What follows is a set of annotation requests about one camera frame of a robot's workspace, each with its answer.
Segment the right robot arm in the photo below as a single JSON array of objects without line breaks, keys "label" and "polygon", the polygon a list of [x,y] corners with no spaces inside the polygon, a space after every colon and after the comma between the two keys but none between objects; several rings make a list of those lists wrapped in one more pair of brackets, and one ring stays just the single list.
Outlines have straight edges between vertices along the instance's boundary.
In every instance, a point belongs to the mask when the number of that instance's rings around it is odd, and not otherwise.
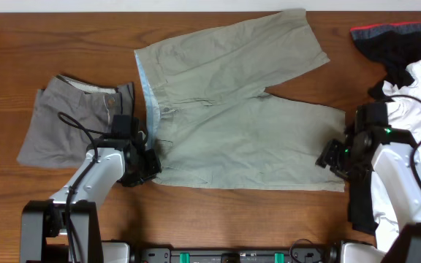
[{"label": "right robot arm", "polygon": [[398,222],[399,235],[388,252],[346,241],[327,255],[328,262],[421,262],[421,167],[410,131],[371,126],[331,140],[316,165],[351,183],[375,172],[383,183]]}]

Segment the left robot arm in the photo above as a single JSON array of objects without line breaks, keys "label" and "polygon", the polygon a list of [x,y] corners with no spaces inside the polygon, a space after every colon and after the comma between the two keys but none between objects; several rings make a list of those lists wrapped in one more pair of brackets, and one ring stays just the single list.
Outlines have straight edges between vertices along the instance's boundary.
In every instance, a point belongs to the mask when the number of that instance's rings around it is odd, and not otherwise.
[{"label": "left robot arm", "polygon": [[125,241],[104,241],[98,210],[111,188],[135,187],[162,171],[155,150],[141,140],[101,136],[59,191],[30,201],[21,216],[20,262],[133,262]]}]

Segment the khaki beige shorts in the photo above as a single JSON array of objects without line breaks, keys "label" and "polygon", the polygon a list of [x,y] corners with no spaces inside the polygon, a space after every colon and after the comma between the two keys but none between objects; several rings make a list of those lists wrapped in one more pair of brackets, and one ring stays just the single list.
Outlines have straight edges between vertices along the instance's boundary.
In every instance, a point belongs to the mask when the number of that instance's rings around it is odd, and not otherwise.
[{"label": "khaki beige shorts", "polygon": [[345,114],[266,88],[326,64],[304,9],[169,38],[135,51],[156,183],[343,191],[316,165]]}]

